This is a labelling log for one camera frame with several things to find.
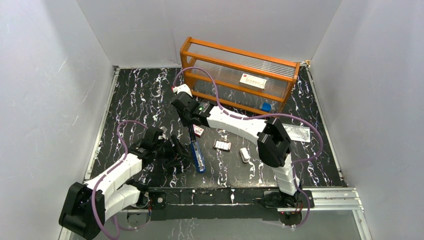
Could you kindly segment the red white staple box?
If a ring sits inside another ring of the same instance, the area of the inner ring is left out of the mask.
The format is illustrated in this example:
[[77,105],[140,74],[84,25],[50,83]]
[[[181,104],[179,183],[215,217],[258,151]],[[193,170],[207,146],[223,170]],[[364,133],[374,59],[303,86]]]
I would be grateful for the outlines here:
[[196,137],[201,137],[204,133],[204,129],[202,127],[199,127],[197,125],[193,125],[194,134]]

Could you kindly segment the staple strips tray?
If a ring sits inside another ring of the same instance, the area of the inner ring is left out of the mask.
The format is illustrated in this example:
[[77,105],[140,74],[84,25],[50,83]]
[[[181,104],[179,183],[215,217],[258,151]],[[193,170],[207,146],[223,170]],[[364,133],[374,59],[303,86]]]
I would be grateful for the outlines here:
[[231,143],[228,141],[215,140],[213,148],[221,151],[229,152],[231,150]]

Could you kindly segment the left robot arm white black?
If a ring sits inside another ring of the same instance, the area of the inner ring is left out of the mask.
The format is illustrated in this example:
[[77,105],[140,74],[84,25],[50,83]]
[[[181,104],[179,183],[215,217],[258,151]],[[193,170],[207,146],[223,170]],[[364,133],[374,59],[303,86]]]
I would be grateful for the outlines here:
[[184,170],[191,154],[176,135],[163,128],[147,129],[142,139],[97,177],[85,183],[75,182],[67,192],[58,223],[85,238],[94,239],[105,222],[129,206],[163,210],[167,195],[149,188],[133,176],[149,166],[166,171]]

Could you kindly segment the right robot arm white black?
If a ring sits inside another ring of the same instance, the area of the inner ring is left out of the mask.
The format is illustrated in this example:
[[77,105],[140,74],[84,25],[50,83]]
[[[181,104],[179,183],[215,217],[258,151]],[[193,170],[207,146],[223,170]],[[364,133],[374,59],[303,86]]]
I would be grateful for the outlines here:
[[282,202],[295,207],[301,201],[299,179],[292,166],[291,139],[278,118],[248,119],[209,101],[197,101],[186,92],[174,96],[171,105],[185,127],[197,125],[222,129],[254,143],[259,159],[274,172]]

